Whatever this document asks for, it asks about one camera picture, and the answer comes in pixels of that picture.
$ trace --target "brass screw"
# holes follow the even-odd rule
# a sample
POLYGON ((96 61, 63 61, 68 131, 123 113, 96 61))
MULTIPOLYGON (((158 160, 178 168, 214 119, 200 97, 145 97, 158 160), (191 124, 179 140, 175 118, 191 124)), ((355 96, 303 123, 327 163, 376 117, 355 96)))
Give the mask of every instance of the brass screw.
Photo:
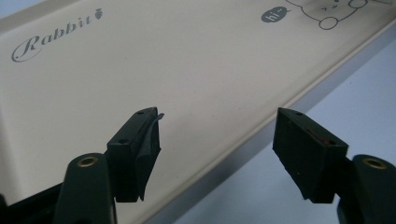
POLYGON ((90 156, 90 157, 86 157, 84 159, 81 159, 77 163, 77 166, 85 168, 85 167, 89 167, 89 166, 94 165, 97 161, 99 161, 99 159, 97 157, 90 156))
POLYGON ((368 166, 370 166, 372 168, 378 169, 378 170, 386 170, 386 169, 388 169, 388 166, 384 162, 376 160, 376 159, 366 158, 366 159, 363 159, 363 162, 366 165, 368 165, 368 166))

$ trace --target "oval speech bubble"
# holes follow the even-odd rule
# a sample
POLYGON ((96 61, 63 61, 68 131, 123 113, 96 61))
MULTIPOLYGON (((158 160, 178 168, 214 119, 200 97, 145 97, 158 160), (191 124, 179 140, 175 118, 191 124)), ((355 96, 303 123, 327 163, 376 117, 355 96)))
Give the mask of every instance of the oval speech bubble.
POLYGON ((264 22, 277 22, 282 20, 288 10, 285 7, 274 7, 271 10, 266 11, 262 14, 262 21, 264 22))

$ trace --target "beige tray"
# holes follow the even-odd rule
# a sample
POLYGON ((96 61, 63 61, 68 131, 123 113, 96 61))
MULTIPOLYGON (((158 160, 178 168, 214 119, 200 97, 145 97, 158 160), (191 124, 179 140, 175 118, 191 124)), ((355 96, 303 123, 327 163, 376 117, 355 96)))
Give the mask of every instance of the beige tray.
POLYGON ((59 2, 0 20, 0 190, 14 203, 63 181, 155 105, 163 151, 120 223, 147 220, 396 18, 358 0, 59 2))

